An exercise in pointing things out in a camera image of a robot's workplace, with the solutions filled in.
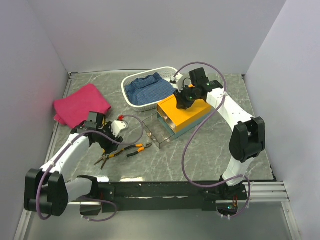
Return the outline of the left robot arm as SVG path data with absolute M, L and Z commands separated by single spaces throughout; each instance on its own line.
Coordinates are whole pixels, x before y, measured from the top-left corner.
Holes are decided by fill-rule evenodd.
M 100 197 L 98 179 L 80 175 L 66 182 L 64 176 L 73 170 L 92 144 L 105 153 L 117 150 L 120 136 L 128 125 L 121 119 L 107 121 L 106 116 L 90 112 L 87 120 L 74 127 L 62 148 L 40 169 L 30 169 L 25 176 L 24 209 L 37 212 L 44 220 L 61 216 L 68 203 L 79 198 L 94 201 Z

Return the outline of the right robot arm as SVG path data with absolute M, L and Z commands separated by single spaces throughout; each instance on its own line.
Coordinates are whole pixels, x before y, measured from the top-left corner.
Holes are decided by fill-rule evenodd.
M 196 100 L 203 100 L 219 113 L 232 131 L 229 164 L 219 183 L 213 184 L 213 187 L 219 187 L 222 198 L 231 199 L 241 186 L 250 164 L 266 148 L 265 121 L 242 109 L 227 93 L 227 84 L 210 81 L 203 68 L 189 72 L 191 86 L 185 85 L 182 78 L 177 72 L 170 79 L 177 87 L 174 92 L 177 109 L 187 110 Z

